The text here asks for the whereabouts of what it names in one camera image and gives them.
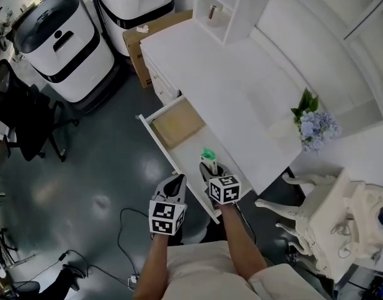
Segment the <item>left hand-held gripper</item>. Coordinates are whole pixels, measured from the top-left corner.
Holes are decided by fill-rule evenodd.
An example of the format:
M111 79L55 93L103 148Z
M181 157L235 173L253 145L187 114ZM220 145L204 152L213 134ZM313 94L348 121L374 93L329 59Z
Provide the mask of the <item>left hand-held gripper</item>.
M149 202L149 228L153 234L174 236L187 210L185 203L187 177L173 175L157 185Z

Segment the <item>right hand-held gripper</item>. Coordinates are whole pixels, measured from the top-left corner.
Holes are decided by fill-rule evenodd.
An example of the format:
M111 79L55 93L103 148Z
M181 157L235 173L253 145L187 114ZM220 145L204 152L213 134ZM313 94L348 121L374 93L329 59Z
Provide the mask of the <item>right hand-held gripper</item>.
M219 204L235 203L241 198L241 181L223 164L217 164L216 178L211 179L211 170L204 164L199 164L203 181L209 184L209 197Z

